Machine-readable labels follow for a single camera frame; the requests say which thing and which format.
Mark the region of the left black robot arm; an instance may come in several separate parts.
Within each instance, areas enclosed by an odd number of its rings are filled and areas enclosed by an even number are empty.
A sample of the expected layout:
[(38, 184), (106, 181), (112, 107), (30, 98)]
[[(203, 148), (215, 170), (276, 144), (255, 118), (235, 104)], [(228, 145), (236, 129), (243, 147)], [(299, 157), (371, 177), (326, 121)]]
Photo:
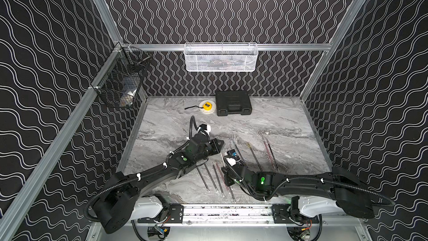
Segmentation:
[(114, 233), (132, 216), (137, 200), (153, 188), (190, 173), (209, 157), (218, 155), (225, 142), (211, 138), (205, 124), (196, 126), (195, 117), (189, 122), (187, 141), (169, 152), (163, 163), (145, 171), (112, 175), (102, 189), (93, 195), (83, 209), (84, 217), (102, 225), (107, 234)]

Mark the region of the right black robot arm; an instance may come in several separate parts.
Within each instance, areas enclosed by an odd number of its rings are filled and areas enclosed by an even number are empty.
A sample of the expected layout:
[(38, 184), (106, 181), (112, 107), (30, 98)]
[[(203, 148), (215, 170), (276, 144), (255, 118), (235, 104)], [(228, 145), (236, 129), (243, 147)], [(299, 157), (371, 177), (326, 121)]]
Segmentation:
[(326, 213), (344, 212), (360, 219), (373, 219), (375, 207), (394, 206), (388, 196), (371, 191), (356, 175), (344, 168), (317, 175), (286, 175), (253, 172), (241, 162), (230, 165), (227, 156), (221, 171), (227, 186), (238, 185), (250, 197), (268, 202), (274, 197), (291, 196), (287, 212), (291, 218), (314, 218)]

